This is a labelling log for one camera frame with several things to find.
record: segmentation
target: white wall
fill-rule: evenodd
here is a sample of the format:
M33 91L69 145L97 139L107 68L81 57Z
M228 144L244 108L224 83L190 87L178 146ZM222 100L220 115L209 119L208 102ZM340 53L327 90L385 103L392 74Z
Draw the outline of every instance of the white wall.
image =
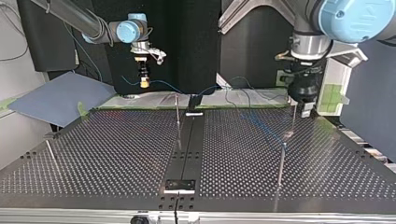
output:
M16 0L0 1L18 9ZM21 28L12 12L5 8L4 11ZM15 31L0 11L0 60L18 56L25 48L25 38ZM0 102L21 96L44 83L45 74L35 72L29 52L17 60L0 62ZM48 123L9 110L0 112L0 169L41 143L48 132Z

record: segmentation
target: perforated table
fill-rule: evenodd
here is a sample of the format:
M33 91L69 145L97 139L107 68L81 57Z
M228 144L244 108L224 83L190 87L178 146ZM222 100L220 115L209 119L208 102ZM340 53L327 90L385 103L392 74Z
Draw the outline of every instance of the perforated table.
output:
M176 116L92 112L52 143L56 160L42 144L0 172L0 207L396 214L395 174L324 118L205 110L178 128ZM195 193L164 194L169 179L194 180Z

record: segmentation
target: metal pin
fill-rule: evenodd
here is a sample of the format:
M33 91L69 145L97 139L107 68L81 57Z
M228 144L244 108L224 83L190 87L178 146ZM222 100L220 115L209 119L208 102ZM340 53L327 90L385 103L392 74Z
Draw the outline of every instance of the metal pin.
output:
M286 146L287 143L283 143L283 147L280 154L279 176L277 178L277 186L279 188L282 187L282 175L283 175L283 166L285 164Z
M46 140L46 144L47 144L47 147L49 148L50 156L52 157L53 160L56 160L55 154L53 154L52 147L51 147L51 145L50 145L50 140L47 139L47 140Z
M294 112L293 112L293 124L294 121L296 120L296 114L297 114L297 105L294 106Z
M175 94L175 105L176 105L176 113L177 113L177 126L180 125L180 115L178 113L178 95Z

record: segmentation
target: hole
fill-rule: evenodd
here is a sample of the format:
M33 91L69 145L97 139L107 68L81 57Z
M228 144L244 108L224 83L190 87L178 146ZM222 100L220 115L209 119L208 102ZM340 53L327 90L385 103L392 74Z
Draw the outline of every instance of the hole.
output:
M346 13L344 11L338 11L337 14L335 14L335 16L337 18L343 18L346 15Z

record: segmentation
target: blue board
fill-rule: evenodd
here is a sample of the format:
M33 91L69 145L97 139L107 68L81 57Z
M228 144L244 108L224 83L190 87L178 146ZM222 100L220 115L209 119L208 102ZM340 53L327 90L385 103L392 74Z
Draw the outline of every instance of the blue board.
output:
M90 110L114 94L110 85L68 72L22 96L8 108L65 127L80 117L78 102L83 103L85 110Z

